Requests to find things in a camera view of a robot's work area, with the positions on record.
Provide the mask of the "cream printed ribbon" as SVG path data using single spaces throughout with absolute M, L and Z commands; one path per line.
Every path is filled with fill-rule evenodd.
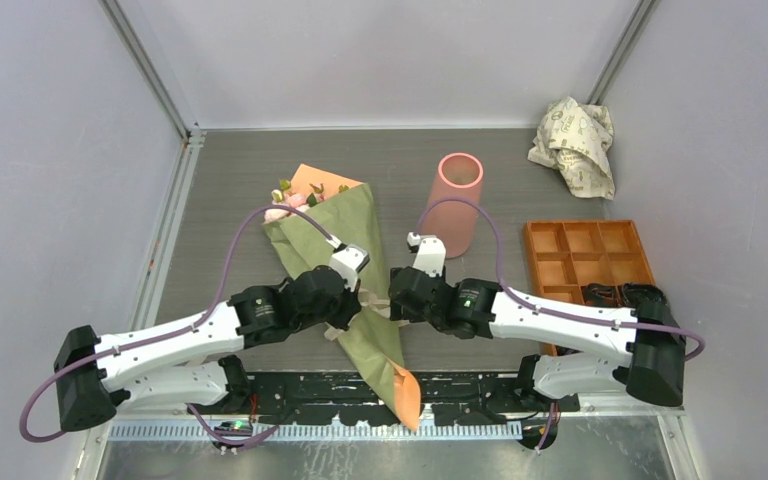
M 388 299 L 379 298 L 374 292 L 365 288 L 360 288 L 358 290 L 357 299 L 361 310 L 370 310 L 383 318 L 390 318 L 391 308 Z M 324 337 L 329 341 L 334 341 L 341 336 L 343 332 L 344 330 L 328 326 L 324 332 Z

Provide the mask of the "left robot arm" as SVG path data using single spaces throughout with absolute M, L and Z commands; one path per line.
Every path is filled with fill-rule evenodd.
M 345 330 L 361 309 L 359 286 L 358 270 L 320 265 L 278 285 L 249 287 L 211 313 L 102 336 L 89 325 L 74 328 L 54 362 L 60 427 L 87 430 L 121 409 L 163 403 L 240 412 L 252 397 L 240 362 L 195 370 L 185 363 L 283 342 L 322 323 Z

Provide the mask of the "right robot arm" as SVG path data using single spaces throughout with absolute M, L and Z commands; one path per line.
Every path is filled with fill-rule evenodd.
M 584 393 L 624 390 L 639 401 L 679 407 L 684 400 L 687 333 L 662 301 L 592 307 L 507 291 L 496 282 L 413 267 L 394 268 L 388 291 L 392 320 L 427 323 L 459 339 L 523 339 L 570 349 L 524 358 L 515 396 L 527 410 Z

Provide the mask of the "green orange flower bouquet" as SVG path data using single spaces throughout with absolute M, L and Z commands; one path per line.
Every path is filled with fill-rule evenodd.
M 419 384 L 405 368 L 398 326 L 389 318 L 389 267 L 370 186 L 300 164 L 272 196 L 264 229 L 287 272 L 297 277 L 327 266 L 343 283 L 345 311 L 327 338 L 396 418 L 417 431 Z

